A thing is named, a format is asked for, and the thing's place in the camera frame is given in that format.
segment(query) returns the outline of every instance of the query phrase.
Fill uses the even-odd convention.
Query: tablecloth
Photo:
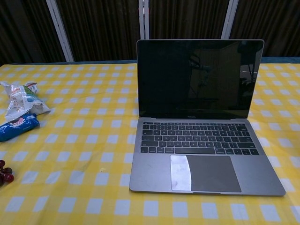
[[[37,82],[41,127],[0,144],[15,181],[0,224],[299,224],[300,65],[261,64],[249,120],[284,197],[129,191],[138,120],[136,64],[4,65],[0,80]],[[0,121],[8,106],[0,95]]]

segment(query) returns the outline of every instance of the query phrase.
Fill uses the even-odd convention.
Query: laptop screen
[[[139,115],[153,118],[246,118],[262,40],[140,40]]]

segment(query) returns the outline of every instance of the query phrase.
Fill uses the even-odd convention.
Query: blue wrapper
[[[25,114],[0,127],[0,142],[16,137],[39,126],[36,114]]]

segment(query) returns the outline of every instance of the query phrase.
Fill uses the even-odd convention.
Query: laptop
[[[129,189],[284,195],[247,120],[263,40],[140,40]]]

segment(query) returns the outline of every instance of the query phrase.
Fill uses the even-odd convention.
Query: dark curtain
[[[150,39],[221,38],[229,0],[149,0]]]
[[[263,39],[264,56],[300,56],[300,0],[239,0],[230,38]]]
[[[65,61],[46,2],[0,1],[0,65]]]
[[[56,0],[75,61],[136,59],[137,0]]]

